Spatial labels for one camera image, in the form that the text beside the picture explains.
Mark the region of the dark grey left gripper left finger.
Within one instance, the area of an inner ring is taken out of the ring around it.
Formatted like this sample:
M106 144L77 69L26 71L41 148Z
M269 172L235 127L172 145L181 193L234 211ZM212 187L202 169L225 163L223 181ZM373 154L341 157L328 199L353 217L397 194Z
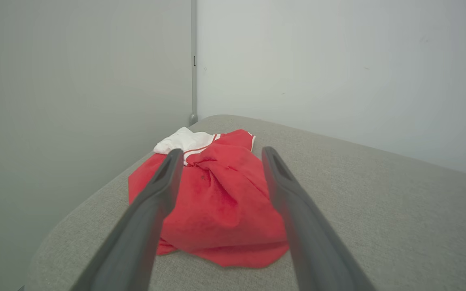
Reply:
M70 291L148 291L163 220L176 205L183 170L183 151L174 149Z

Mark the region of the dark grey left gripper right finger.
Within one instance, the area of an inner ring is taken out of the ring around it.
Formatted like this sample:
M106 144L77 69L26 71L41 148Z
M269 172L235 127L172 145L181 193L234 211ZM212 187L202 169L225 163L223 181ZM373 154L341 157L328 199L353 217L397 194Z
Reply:
M283 219L299 291L376 291L366 273L273 147L261 160Z

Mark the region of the red and white basketball jersey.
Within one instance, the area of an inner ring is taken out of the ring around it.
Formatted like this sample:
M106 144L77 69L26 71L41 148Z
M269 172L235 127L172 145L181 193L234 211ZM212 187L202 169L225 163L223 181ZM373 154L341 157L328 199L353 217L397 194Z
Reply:
M128 177L132 203L167 154L183 151L174 210L164 219L157 255L183 251L222 267L265 268L288 249L282 217L269 199L256 137L239 129L227 134L186 127L161 140Z

